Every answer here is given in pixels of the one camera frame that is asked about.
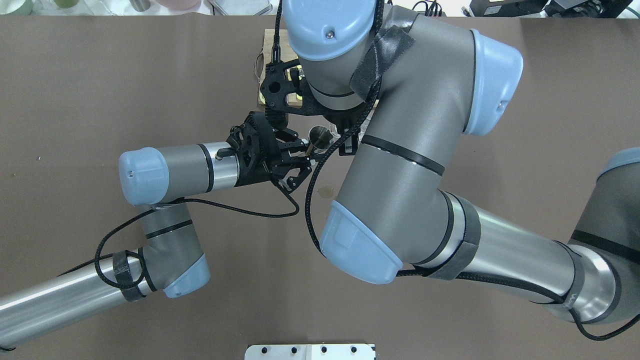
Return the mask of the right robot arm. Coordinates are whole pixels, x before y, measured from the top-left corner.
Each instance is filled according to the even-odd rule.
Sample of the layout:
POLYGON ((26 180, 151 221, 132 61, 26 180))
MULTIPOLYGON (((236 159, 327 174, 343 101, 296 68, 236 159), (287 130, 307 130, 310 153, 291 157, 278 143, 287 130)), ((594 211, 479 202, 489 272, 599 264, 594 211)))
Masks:
POLYGON ((282 0, 291 48, 311 95, 330 110, 377 108, 327 223, 311 241, 371 284, 397 276, 472 280, 574 322, 639 320, 639 148, 599 174, 569 243, 509 223, 441 191, 462 135, 484 136, 512 100, 521 53, 381 0, 282 0))

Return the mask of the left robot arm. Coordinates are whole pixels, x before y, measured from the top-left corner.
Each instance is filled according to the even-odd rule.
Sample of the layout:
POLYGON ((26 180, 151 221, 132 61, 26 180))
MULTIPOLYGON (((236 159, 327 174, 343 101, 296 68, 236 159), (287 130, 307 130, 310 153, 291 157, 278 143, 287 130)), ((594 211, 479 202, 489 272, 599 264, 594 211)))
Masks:
POLYGON ((110 230, 90 260, 52 280, 1 298, 1 351, 156 291, 186 296, 211 278, 188 205, 199 203, 263 218, 287 218, 300 207, 291 193, 323 156, 285 116, 252 111, 224 141, 144 147, 119 157, 119 182, 137 214, 110 230), (270 183, 294 206, 264 213, 200 195, 270 183))

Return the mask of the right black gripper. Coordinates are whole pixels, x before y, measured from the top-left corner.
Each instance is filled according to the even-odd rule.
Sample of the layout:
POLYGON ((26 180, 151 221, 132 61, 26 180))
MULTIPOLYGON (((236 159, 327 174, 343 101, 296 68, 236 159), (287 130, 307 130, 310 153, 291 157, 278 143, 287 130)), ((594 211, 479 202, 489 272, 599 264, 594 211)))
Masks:
MULTIPOLYGON (((301 65, 300 60, 292 60, 283 64, 276 62, 277 65, 273 71, 276 72, 276 79, 266 79, 262 84, 262 88, 269 87, 269 93, 266 93, 266 106, 272 110, 295 114, 298 116, 322 116, 326 113, 326 107, 318 102, 313 95, 312 89, 306 78, 300 77, 301 65), (289 105, 288 96, 296 94, 302 96, 300 107, 289 105)), ((339 139, 349 135, 354 120, 341 120, 338 125, 339 139)), ((338 155, 340 157, 352 157, 358 151, 359 128, 352 133, 338 147, 338 155)))

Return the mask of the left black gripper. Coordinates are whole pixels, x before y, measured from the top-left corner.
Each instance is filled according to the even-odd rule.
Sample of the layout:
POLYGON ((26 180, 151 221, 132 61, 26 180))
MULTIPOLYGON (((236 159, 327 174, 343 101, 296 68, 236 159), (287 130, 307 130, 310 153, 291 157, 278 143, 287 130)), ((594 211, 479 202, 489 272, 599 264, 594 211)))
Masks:
POLYGON ((291 194, 311 174, 313 164, 296 158, 315 160, 325 150, 285 127, 283 112, 250 111, 242 124, 230 129, 227 142, 238 162, 235 187, 272 182, 291 194))

